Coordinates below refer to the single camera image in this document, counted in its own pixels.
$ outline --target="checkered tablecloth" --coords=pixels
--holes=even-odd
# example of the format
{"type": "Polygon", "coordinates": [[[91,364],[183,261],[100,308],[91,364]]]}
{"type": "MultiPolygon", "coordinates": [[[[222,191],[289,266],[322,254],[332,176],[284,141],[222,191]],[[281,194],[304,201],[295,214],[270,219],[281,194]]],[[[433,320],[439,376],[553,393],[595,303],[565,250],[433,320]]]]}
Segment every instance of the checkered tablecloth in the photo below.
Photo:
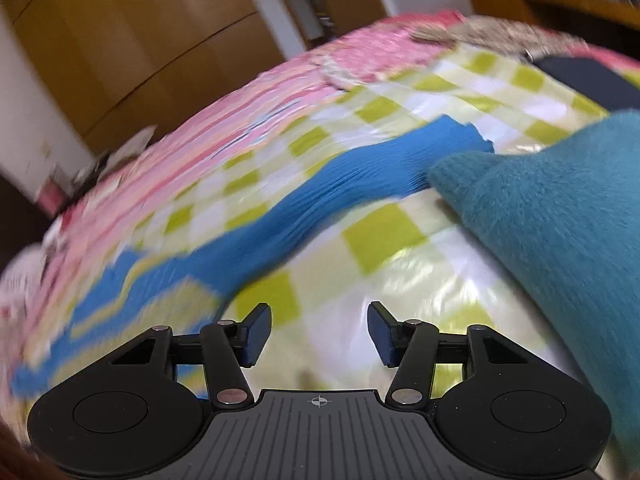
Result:
{"type": "MultiPolygon", "coordinates": [[[[542,149],[604,117],[598,105],[516,60],[462,45],[428,68],[354,88],[290,124],[279,136],[236,156],[185,187],[143,219],[99,266],[78,276],[66,298],[33,331],[24,363],[42,366],[58,332],[81,334],[114,315],[107,305],[82,323],[70,314],[104,268],[133,246],[162,254],[190,251],[276,204],[345,150],[404,134],[449,114],[473,123],[497,152],[542,149]]],[[[130,276],[135,279],[133,271],[130,276]]],[[[458,224],[434,190],[356,208],[324,229],[279,269],[247,286],[224,317],[241,319],[257,303],[273,309],[273,333],[257,367],[262,388],[377,388],[393,375],[380,363],[366,328],[366,307],[381,301],[398,319],[420,318],[444,332],[493,326],[556,366],[574,373],[561,342],[497,261],[458,224]]],[[[215,298],[185,282],[148,305],[117,338],[96,340],[58,367],[49,386],[155,324],[196,330],[216,315],[215,298]]],[[[205,391],[199,368],[180,380],[205,391]]],[[[439,365],[434,396],[460,380],[460,367],[439,365]]],[[[27,409],[32,399],[23,399],[27,409]]]]}

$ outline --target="black circular cover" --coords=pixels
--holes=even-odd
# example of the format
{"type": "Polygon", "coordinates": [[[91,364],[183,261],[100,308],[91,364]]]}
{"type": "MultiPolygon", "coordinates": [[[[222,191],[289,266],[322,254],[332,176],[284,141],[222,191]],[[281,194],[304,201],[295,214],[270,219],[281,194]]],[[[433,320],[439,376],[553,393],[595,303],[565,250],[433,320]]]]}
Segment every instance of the black circular cover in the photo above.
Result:
{"type": "Polygon", "coordinates": [[[460,458],[510,478],[557,478],[595,466],[610,431],[593,392],[560,372],[519,364],[457,384],[435,420],[460,458]]]}
{"type": "Polygon", "coordinates": [[[129,478],[171,462],[202,423],[200,403],[187,388],[118,366],[81,372],[53,388],[35,403],[27,427],[34,448],[63,470],[129,478]]]}

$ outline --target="teal plush fabric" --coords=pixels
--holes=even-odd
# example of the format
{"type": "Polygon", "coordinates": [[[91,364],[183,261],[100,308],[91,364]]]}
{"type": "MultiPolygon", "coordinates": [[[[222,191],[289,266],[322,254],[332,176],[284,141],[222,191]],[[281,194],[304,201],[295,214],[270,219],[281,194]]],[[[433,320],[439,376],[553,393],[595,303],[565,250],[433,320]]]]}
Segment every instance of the teal plush fabric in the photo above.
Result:
{"type": "Polygon", "coordinates": [[[640,470],[640,113],[533,155],[451,155],[428,178],[559,332],[640,470]]]}

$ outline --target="gray ribbed plate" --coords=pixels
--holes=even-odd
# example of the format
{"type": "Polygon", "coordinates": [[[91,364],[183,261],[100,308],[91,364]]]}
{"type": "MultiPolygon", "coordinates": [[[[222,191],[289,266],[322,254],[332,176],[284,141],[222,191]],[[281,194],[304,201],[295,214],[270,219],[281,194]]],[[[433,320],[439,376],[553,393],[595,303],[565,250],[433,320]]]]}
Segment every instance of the gray ribbed plate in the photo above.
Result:
{"type": "Polygon", "coordinates": [[[452,455],[423,416],[390,410],[373,391],[266,391],[250,410],[215,416],[190,452],[143,478],[497,479],[452,455]]]}

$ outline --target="bed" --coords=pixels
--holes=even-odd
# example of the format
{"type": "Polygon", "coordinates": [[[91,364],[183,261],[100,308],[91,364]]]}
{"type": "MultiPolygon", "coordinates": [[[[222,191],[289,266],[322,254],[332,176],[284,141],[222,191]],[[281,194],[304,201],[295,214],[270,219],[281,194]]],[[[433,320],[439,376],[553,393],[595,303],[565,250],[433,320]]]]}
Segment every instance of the bed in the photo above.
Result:
{"type": "MultiPolygon", "coordinates": [[[[380,363],[366,330],[373,300],[398,319],[419,318],[444,332],[492,326],[580,378],[536,306],[433,189],[348,212],[229,305],[189,281],[133,311],[124,312],[118,298],[100,308],[86,301],[129,248],[154,262],[193,251],[263,214],[339,153],[441,114],[474,124],[500,153],[535,152],[606,115],[518,60],[466,44],[403,43],[415,23],[461,18],[445,11],[383,20],[263,73],[65,212],[60,249],[5,357],[11,374],[0,384],[2,418],[24,435],[39,394],[149,326],[190,333],[222,316],[241,319],[261,301],[271,305],[274,325],[260,362],[246,373],[256,392],[384,392],[393,371],[380,363]],[[376,41],[401,45],[404,56],[382,56],[376,41]],[[345,69],[347,58],[358,58],[357,66],[345,69]]],[[[640,80],[640,64],[623,56],[590,47],[574,54],[640,80]]],[[[127,278],[120,285],[126,290],[127,278]]],[[[206,390],[199,368],[181,369],[179,380],[198,394],[206,390]]],[[[459,366],[439,365],[433,395],[459,380],[459,366]]],[[[599,471],[616,475],[607,460],[599,471]]]]}

